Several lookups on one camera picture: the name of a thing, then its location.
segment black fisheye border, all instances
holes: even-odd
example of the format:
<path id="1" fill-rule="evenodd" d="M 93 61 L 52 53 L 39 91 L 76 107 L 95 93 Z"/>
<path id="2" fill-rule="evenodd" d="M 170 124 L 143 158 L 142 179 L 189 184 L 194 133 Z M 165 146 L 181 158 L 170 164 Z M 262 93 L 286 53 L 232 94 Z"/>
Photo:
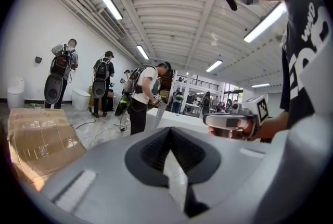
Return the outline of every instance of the black fisheye border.
<path id="1" fill-rule="evenodd" d="M 332 16 L 332 0 L 324 1 L 330 12 L 330 15 Z M 10 9 L 14 2 L 15 0 L 2 0 L 2 10 L 0 13 L 0 47 L 2 47 L 3 28 L 8 21 L 7 15 L 11 13 Z M 12 167 L 9 165 L 10 158 L 8 152 L 8 142 L 5 136 L 0 138 L 0 145 L 2 148 L 0 153 L 0 162 L 2 168 L 1 183 L 4 204 L 2 210 L 3 219 L 12 218 L 12 220 L 15 222 L 26 222 L 27 220 L 40 223 L 50 222 L 50 220 L 46 219 L 40 210 L 31 203 L 26 193 L 23 192 L 22 188 L 20 187 L 17 179 L 14 177 Z M 329 199 L 328 195 L 330 193 L 329 190 L 331 190 L 332 182 L 332 177 L 330 175 L 333 174 L 332 171 L 332 162 L 330 162 L 327 170 L 323 174 L 322 178 L 308 199 L 292 216 L 290 216 L 288 220 L 285 220 L 284 223 L 295 223 L 296 221 L 303 220 L 305 218 L 310 219 L 310 217 L 314 217 L 316 222 L 324 222 L 326 218 L 329 219 L 330 202 L 327 202 L 322 198 L 327 197 Z"/>

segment baseboard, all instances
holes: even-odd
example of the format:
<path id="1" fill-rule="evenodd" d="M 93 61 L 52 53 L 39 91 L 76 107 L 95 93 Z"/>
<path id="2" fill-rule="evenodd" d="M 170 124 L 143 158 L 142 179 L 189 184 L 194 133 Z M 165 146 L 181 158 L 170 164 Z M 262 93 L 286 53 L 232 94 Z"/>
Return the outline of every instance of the baseboard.
<path id="1" fill-rule="evenodd" d="M 0 98 L 0 103 L 7 103 L 7 98 Z M 44 100 L 24 100 L 25 104 L 44 104 Z M 71 104 L 72 100 L 65 100 L 61 102 L 62 104 Z"/>

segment man in striped shirt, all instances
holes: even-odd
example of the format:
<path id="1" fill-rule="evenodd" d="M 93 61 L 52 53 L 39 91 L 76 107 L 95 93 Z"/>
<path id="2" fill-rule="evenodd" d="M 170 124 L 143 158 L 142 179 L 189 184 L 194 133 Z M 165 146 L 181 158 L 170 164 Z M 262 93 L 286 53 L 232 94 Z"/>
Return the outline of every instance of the man in striped shirt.
<path id="1" fill-rule="evenodd" d="M 60 98 L 59 98 L 58 102 L 56 102 L 54 104 L 55 109 L 60 109 L 61 108 L 61 102 L 62 102 L 63 94 L 65 93 L 65 90 L 66 90 L 68 76 L 69 76 L 69 73 L 70 73 L 71 69 L 76 70 L 76 68 L 79 65 L 79 56 L 78 56 L 78 53 L 74 50 L 75 47 L 76 47 L 76 40 L 75 39 L 70 39 L 68 44 L 67 44 L 67 50 L 70 51 L 70 52 L 73 51 L 72 54 L 71 54 L 71 64 L 67 68 L 67 70 L 65 71 L 65 74 L 63 76 L 61 95 L 60 95 Z M 64 45 L 59 44 L 59 45 L 52 48 L 52 53 L 54 55 L 57 55 L 63 48 L 64 48 Z M 51 108 L 51 104 L 49 104 L 47 101 L 45 101 L 45 108 Z"/>

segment white container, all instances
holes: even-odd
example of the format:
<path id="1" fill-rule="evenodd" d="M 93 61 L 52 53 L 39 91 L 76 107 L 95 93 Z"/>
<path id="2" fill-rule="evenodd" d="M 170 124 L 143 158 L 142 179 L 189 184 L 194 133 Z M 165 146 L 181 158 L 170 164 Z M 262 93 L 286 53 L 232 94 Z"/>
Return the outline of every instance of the white container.
<path id="1" fill-rule="evenodd" d="M 85 91 L 74 89 L 72 93 L 72 106 L 79 111 L 88 109 L 90 94 Z"/>
<path id="2" fill-rule="evenodd" d="M 7 104 L 9 110 L 13 108 L 24 108 L 24 81 L 15 77 L 10 80 L 7 89 Z"/>

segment ceiling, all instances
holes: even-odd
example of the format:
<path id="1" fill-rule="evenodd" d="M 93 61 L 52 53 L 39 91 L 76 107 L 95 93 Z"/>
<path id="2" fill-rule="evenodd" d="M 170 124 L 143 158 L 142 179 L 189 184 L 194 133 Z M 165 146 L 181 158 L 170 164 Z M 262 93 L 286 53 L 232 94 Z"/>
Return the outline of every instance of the ceiling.
<path id="1" fill-rule="evenodd" d="M 114 0 L 123 15 L 117 24 L 121 32 L 117 33 L 98 16 L 105 8 L 102 0 L 70 2 L 94 24 L 94 30 L 103 31 L 112 45 L 137 63 L 169 61 L 175 69 L 193 70 L 243 88 L 267 82 L 271 86 L 282 84 L 278 35 L 283 34 L 287 14 L 251 43 L 243 40 L 275 3 L 238 3 L 233 12 L 225 0 Z M 148 54 L 148 62 L 137 44 Z M 206 73 L 217 59 L 223 64 Z"/>

